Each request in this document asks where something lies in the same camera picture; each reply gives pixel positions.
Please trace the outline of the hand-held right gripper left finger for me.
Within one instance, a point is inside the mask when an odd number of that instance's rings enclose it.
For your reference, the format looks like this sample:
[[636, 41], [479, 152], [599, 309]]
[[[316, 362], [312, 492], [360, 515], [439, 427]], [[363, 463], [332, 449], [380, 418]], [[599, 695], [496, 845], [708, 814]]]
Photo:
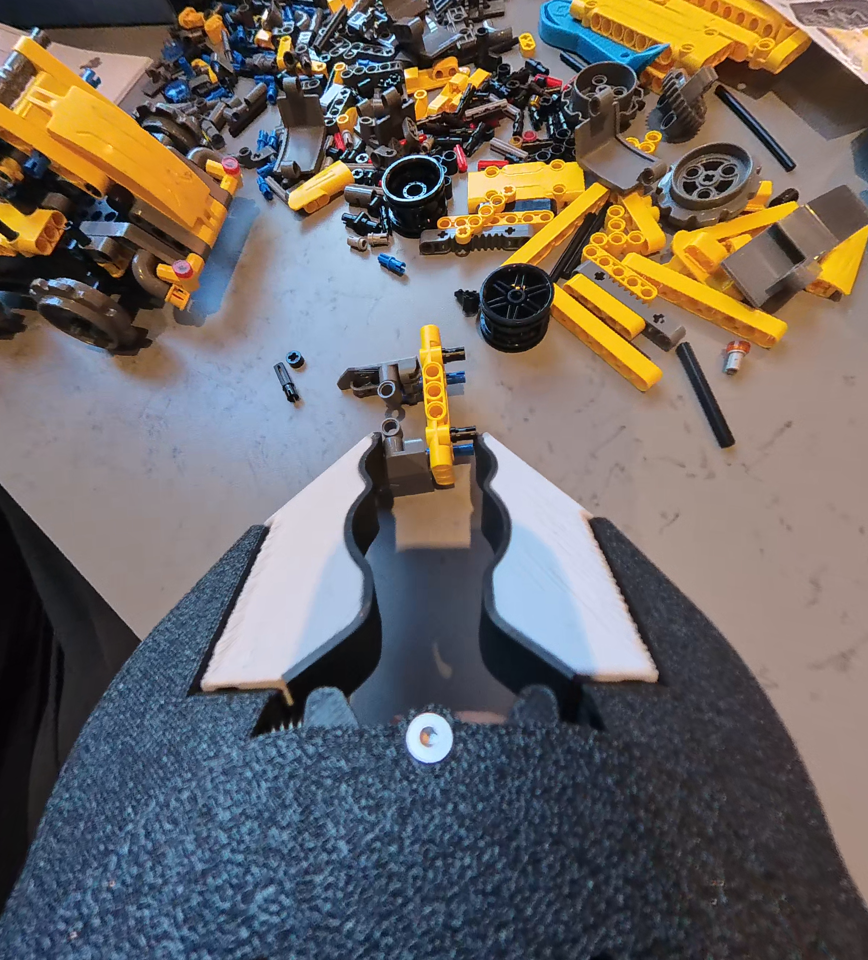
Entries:
[[271, 516], [200, 678], [204, 692], [352, 694], [378, 665], [369, 546], [382, 442], [368, 435]]

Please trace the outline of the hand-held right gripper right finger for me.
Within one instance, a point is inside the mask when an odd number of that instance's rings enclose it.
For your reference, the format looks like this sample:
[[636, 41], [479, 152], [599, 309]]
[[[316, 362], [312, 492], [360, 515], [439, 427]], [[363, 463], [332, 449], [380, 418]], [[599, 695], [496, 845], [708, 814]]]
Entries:
[[540, 665], [555, 680], [658, 681], [584, 507], [497, 438], [476, 438], [481, 529], [492, 551], [483, 592], [484, 660], [512, 690]]

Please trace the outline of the grey and yellow brick assembly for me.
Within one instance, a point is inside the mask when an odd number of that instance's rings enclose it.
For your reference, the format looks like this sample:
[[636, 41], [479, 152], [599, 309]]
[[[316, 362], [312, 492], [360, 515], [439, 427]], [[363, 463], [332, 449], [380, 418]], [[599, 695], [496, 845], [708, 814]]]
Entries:
[[380, 425], [383, 442], [385, 486], [393, 498], [432, 492], [435, 488], [426, 442], [405, 438], [394, 415], [404, 406], [422, 402], [423, 379], [419, 361], [403, 358], [373, 366], [349, 367], [338, 379], [342, 391], [356, 398], [377, 396], [385, 403]]

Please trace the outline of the yellow black brick vehicle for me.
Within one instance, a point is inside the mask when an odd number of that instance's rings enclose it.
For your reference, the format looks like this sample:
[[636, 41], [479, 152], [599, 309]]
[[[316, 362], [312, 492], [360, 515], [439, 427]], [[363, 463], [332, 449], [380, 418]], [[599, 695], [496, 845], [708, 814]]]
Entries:
[[[187, 308], [242, 186], [232, 156], [164, 117], [155, 134], [22, 36], [0, 66], [0, 294], [114, 355], [137, 313]], [[0, 340], [25, 328], [0, 299]]]

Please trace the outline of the pile of grey bricks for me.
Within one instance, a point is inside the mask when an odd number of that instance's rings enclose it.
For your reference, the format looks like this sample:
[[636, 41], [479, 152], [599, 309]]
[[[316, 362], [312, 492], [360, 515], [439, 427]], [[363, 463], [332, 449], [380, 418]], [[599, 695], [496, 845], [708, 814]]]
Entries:
[[445, 217], [468, 214], [471, 171], [574, 162], [581, 121], [570, 95], [533, 56], [529, 33], [492, 23], [505, 7], [194, 2], [147, 69], [134, 116], [153, 135], [166, 117], [216, 151], [260, 122], [238, 160], [267, 200], [288, 202], [296, 186], [344, 162], [355, 183], [336, 198], [366, 210], [344, 217], [362, 236], [395, 232], [381, 179], [406, 156], [439, 160], [452, 183]]

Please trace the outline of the grey desk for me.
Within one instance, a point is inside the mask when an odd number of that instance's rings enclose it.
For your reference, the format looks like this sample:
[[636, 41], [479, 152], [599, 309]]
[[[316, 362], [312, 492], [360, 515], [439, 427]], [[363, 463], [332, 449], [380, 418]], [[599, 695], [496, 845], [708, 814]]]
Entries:
[[[717, 100], [702, 141], [735, 138], [803, 199], [862, 197], [868, 88], [816, 47], [776, 77], [723, 76], [798, 166], [785, 173]], [[721, 450], [675, 355], [644, 343], [663, 378], [641, 393], [556, 323], [500, 354], [454, 299], [499, 251], [430, 257], [397, 239], [400, 279], [345, 245], [344, 210], [299, 218], [246, 180], [190, 311], [140, 318], [149, 348], [109, 357], [38, 316], [0, 341], [0, 484], [142, 638], [375, 428], [383, 404], [340, 392], [344, 368], [413, 353], [434, 322], [466, 348], [455, 421], [610, 519], [750, 666], [868, 901], [868, 248], [851, 295], [791, 301], [783, 342], [736, 376], [721, 369], [730, 336], [684, 321], [736, 438]]]

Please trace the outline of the person's grey trousers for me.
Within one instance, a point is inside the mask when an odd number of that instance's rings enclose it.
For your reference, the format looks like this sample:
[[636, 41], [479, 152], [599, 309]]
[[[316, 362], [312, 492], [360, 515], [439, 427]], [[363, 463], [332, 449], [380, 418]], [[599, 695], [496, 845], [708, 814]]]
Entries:
[[0, 486], [8, 544], [32, 584], [49, 638], [49, 680], [41, 697], [32, 767], [57, 773], [104, 691], [139, 638]]

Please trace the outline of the short black axle rod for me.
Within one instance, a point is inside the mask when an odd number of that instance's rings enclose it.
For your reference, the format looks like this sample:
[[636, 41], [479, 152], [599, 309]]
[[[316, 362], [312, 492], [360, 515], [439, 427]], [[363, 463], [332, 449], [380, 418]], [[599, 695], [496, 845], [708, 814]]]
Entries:
[[676, 354], [718, 446], [722, 450], [731, 449], [736, 443], [735, 438], [691, 343], [686, 340], [680, 342], [676, 346]]

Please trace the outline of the grey gear rack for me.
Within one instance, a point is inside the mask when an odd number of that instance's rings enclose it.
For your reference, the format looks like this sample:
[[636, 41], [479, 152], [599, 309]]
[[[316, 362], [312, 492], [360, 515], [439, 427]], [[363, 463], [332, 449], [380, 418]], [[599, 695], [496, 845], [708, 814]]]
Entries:
[[[596, 268], [590, 261], [584, 261], [581, 267], [575, 272], [583, 272], [591, 276]], [[649, 303], [645, 303], [646, 311], [646, 329], [641, 334], [647, 337], [656, 346], [665, 352], [673, 350], [685, 336], [685, 328], [681, 322], [684, 311], [680, 307], [667, 302], [663, 298], [656, 296]]]
[[523, 247], [537, 232], [538, 224], [504, 223], [472, 235], [466, 243], [457, 239], [454, 227], [427, 229], [419, 237], [419, 252], [426, 257], [453, 255], [464, 258], [475, 252], [511, 253]]

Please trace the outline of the black toy wheel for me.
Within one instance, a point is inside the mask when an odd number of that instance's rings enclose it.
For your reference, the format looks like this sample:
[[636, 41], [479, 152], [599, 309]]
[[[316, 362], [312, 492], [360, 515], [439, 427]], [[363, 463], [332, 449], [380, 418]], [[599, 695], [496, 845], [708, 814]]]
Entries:
[[540, 267], [505, 264], [490, 273], [480, 291], [479, 330], [501, 353], [535, 348], [549, 325], [555, 285]]

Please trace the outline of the short yellow beam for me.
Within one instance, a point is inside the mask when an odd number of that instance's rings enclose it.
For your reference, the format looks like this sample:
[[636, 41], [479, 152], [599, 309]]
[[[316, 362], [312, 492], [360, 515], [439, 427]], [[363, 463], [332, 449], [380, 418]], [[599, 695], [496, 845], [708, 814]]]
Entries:
[[628, 341], [645, 331], [647, 307], [643, 301], [603, 271], [594, 270], [590, 276], [576, 271], [561, 287]]

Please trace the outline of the long black axle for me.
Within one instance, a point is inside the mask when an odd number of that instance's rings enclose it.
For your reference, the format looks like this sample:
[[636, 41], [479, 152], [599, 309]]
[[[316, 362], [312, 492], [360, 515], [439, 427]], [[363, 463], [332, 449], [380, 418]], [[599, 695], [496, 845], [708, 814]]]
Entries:
[[568, 279], [573, 270], [581, 263], [583, 250], [588, 245], [590, 236], [601, 230], [604, 226], [607, 216], [608, 204], [605, 204], [597, 211], [588, 213], [584, 220], [577, 227], [570, 238], [564, 252], [560, 255], [557, 263], [550, 270], [550, 278], [554, 283]]

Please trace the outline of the long flat yellow beam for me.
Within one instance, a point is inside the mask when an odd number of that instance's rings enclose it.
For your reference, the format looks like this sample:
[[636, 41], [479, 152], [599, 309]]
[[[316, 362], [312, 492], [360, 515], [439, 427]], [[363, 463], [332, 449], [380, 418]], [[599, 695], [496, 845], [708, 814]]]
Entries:
[[552, 250], [573, 236], [588, 214], [597, 213], [602, 208], [609, 194], [608, 186], [600, 183], [590, 186], [524, 246], [515, 250], [503, 265], [539, 265]]

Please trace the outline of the long yellow holed liftarm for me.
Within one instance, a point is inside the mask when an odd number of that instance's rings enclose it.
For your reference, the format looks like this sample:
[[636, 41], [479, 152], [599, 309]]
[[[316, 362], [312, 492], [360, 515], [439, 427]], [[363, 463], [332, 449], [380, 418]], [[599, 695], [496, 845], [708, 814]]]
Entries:
[[439, 230], [461, 230], [468, 234], [480, 234], [495, 227], [545, 225], [555, 218], [550, 210], [500, 211], [490, 214], [468, 213], [456, 217], [441, 217]]

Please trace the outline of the yellow arched brick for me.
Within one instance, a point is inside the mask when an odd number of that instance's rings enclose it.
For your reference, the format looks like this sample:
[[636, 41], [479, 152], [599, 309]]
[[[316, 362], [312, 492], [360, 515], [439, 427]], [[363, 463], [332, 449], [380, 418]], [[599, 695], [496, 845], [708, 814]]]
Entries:
[[723, 270], [724, 261], [755, 236], [797, 209], [794, 200], [745, 213], [732, 220], [717, 222], [702, 229], [679, 231], [671, 241], [671, 269], [724, 290], [730, 280]]

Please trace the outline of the yellow curved panel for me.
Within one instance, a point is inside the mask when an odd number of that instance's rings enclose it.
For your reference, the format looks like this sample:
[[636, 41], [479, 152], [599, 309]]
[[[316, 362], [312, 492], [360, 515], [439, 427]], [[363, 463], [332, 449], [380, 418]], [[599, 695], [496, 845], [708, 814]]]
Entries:
[[315, 213], [354, 183], [354, 171], [344, 162], [335, 161], [296, 186], [289, 194], [288, 206], [295, 212]]

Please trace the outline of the yellow and black panel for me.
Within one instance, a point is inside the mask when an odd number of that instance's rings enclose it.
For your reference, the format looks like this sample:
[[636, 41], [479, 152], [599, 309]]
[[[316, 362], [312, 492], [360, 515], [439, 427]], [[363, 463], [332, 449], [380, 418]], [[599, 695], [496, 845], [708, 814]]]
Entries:
[[467, 209], [473, 213], [491, 191], [513, 190], [516, 201], [553, 200], [558, 208], [571, 203], [585, 190], [584, 170], [572, 161], [522, 162], [489, 165], [466, 178]]

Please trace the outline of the black toothed wheel hub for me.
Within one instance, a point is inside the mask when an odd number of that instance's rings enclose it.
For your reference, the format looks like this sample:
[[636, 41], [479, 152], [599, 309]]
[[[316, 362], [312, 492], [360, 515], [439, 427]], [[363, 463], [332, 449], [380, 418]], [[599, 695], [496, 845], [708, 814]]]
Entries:
[[440, 161], [426, 154], [404, 156], [392, 162], [381, 179], [393, 229], [407, 238], [419, 238], [446, 216], [452, 183]]

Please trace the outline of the small dark grey gear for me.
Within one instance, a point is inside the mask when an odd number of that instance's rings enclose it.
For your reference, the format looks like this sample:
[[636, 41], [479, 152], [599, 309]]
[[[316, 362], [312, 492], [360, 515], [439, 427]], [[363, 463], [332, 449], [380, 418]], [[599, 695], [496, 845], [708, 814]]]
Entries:
[[700, 132], [707, 113], [705, 95], [717, 79], [712, 66], [703, 66], [693, 74], [676, 68], [666, 75], [658, 99], [661, 139], [684, 143]]

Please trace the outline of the thin black rod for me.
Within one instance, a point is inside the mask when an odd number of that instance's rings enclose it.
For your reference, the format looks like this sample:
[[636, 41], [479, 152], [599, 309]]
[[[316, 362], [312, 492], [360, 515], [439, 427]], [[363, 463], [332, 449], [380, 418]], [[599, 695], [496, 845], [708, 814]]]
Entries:
[[724, 85], [718, 83], [714, 93], [717, 99], [757, 138], [786, 172], [793, 172], [797, 168], [797, 162], [790, 153]]

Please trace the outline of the white instruction booklet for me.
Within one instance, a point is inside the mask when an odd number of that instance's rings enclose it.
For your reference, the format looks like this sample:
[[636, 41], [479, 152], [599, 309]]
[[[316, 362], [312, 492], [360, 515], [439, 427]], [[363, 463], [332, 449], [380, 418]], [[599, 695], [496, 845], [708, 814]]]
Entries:
[[[22, 31], [0, 23], [0, 66], [20, 39]], [[68, 46], [51, 40], [48, 52], [80, 74], [85, 69], [100, 78], [100, 91], [117, 103], [145, 74], [152, 61], [147, 57], [129, 54], [99, 53]]]

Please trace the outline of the blue brick separator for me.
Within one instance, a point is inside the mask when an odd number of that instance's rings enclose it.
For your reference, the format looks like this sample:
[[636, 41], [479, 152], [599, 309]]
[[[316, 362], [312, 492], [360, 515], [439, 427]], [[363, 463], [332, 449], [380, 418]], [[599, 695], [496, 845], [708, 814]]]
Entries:
[[570, 2], [549, 1], [541, 4], [538, 18], [540, 38], [564, 52], [576, 54], [590, 64], [616, 62], [640, 74], [662, 54], [669, 44], [638, 41], [639, 46], [625, 45], [609, 36], [583, 26], [570, 14]]

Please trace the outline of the stack of yellow holed panels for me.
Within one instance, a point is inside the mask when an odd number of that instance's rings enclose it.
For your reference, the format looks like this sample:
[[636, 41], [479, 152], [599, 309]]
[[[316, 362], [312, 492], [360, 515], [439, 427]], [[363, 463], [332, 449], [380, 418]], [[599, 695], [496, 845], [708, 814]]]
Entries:
[[650, 66], [636, 69], [654, 93], [673, 69], [692, 75], [727, 59], [776, 74], [811, 44], [804, 30], [759, 1], [573, 1], [570, 15], [637, 52], [666, 44]]

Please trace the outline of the yellow grey sticker sheet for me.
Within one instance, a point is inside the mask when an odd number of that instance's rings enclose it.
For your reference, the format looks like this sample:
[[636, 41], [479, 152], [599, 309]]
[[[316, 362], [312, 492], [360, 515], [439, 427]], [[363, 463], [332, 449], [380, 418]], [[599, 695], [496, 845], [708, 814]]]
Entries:
[[771, 1], [770, 5], [868, 85], [868, 1]]

